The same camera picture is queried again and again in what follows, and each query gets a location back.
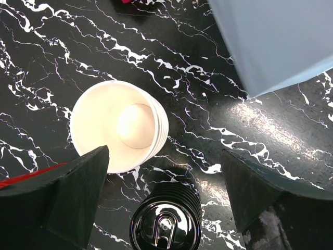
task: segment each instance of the black plastic lid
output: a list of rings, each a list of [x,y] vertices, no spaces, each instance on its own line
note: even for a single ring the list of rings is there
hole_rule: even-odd
[[[130,226],[132,247],[134,250],[197,250],[200,224],[201,214],[197,214],[192,204],[159,192],[149,196],[134,213]]]

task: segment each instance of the countertop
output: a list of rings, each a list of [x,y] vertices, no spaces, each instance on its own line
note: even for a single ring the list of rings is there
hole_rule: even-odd
[[[197,190],[200,250],[244,249],[222,149],[333,190],[333,72],[246,100],[206,1],[0,2],[0,179],[75,159],[71,110],[98,82],[135,84],[168,114],[162,151],[108,175],[88,249],[131,249],[131,216],[162,181]]]

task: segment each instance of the stack of cup lids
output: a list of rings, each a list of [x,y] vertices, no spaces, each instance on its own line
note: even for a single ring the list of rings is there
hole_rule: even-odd
[[[197,250],[201,214],[200,200],[190,188],[178,183],[157,186],[133,215],[133,250]]]

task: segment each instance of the red object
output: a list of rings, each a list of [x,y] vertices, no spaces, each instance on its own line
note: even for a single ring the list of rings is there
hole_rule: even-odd
[[[23,174],[21,176],[16,176],[14,178],[10,178],[10,179],[6,179],[4,181],[0,181],[0,189],[2,189],[5,186],[8,186],[8,185],[13,185],[13,184],[15,184],[17,182],[27,180],[29,178],[32,178],[32,177],[37,176],[39,174],[45,173],[47,171],[50,171],[52,169],[55,169],[57,167],[65,165],[65,164],[67,164],[67,163],[66,162],[65,163],[61,163],[59,165],[55,165],[55,166],[52,166],[52,167],[49,167],[49,168],[45,168],[45,169],[42,169],[42,170],[39,170],[39,171],[36,171],[36,172],[27,173],[27,174]]]

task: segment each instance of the stack of paper cups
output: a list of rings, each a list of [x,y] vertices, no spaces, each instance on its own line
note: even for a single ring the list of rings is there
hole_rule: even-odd
[[[146,91],[123,81],[92,86],[76,102],[70,133],[79,155],[107,145],[109,173],[129,171],[156,155],[167,140],[162,105]]]

